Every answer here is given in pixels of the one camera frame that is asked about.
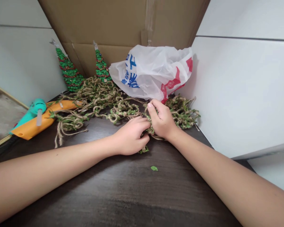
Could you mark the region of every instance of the orange glue gun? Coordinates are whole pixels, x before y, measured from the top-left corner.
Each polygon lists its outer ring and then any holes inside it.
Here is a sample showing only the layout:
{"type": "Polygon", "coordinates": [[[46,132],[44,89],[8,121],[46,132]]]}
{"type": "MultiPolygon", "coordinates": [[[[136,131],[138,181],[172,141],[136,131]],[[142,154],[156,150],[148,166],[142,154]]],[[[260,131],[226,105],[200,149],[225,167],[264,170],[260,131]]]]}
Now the orange glue gun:
{"type": "Polygon", "coordinates": [[[81,105],[81,102],[77,102],[76,104],[72,100],[61,100],[60,102],[48,102],[46,104],[46,111],[42,114],[41,118],[41,125],[37,123],[37,117],[33,118],[32,120],[20,125],[17,128],[14,128],[11,133],[26,139],[30,140],[38,133],[42,132],[44,129],[48,128],[52,125],[55,119],[50,118],[51,112],[59,111],[59,110],[68,110],[68,109],[76,109],[78,106],[81,105]]]}

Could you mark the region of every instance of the cardboard box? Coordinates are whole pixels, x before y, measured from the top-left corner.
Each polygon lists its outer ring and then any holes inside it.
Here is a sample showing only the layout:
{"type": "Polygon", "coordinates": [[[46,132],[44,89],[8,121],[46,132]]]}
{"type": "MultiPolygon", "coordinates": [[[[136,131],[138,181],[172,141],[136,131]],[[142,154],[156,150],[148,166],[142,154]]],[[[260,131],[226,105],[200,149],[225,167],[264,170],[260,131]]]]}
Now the cardboard box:
{"type": "Polygon", "coordinates": [[[39,0],[39,3],[70,60],[80,73],[90,77],[96,68],[93,40],[108,66],[125,60],[132,47],[147,45],[149,38],[151,46],[189,47],[209,1],[39,0]]]}

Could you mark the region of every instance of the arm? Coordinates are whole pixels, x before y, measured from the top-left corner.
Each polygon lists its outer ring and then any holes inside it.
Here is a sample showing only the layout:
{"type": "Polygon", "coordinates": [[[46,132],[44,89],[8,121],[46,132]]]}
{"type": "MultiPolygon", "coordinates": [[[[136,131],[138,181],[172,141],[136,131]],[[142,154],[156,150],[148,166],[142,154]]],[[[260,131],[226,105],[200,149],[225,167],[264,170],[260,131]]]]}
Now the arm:
{"type": "Polygon", "coordinates": [[[138,152],[149,141],[147,134],[140,138],[149,127],[146,118],[137,117],[112,136],[0,163],[0,222],[101,160],[138,152]]]}
{"type": "Polygon", "coordinates": [[[181,152],[243,226],[284,226],[282,189],[183,132],[158,100],[148,111],[155,133],[181,152]]]}

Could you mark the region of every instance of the hand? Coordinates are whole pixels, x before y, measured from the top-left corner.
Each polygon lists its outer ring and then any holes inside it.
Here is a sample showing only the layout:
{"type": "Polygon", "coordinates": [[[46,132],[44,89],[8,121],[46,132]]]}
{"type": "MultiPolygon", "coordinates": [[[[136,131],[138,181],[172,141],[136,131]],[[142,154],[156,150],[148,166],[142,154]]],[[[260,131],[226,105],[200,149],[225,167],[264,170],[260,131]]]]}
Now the hand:
{"type": "Polygon", "coordinates": [[[179,129],[174,122],[169,108],[159,100],[153,99],[147,104],[147,109],[151,117],[152,127],[158,136],[168,140],[172,132],[179,129]]]}
{"type": "Polygon", "coordinates": [[[149,141],[148,134],[141,134],[151,126],[147,118],[136,117],[130,119],[112,137],[119,154],[131,155],[141,150],[149,141]]]}

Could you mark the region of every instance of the wooden frame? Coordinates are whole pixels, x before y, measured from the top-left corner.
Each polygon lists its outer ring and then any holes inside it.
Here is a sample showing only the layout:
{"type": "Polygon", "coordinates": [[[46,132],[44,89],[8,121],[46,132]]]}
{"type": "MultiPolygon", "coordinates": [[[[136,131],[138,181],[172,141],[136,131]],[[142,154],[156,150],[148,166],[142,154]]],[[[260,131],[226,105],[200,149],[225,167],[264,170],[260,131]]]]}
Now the wooden frame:
{"type": "MultiPolygon", "coordinates": [[[[10,98],[11,100],[13,100],[14,102],[16,102],[17,104],[19,104],[20,106],[24,107],[25,109],[28,109],[29,107],[27,105],[25,105],[24,103],[20,102],[18,99],[16,99],[15,97],[13,97],[12,95],[10,95],[9,93],[7,93],[6,91],[4,91],[2,88],[0,88],[0,91],[7,96],[8,98],[10,98]]],[[[0,140],[0,145],[3,144],[4,142],[8,141],[10,138],[12,137],[12,135],[8,135],[5,138],[3,138],[2,140],[0,140]]]]}

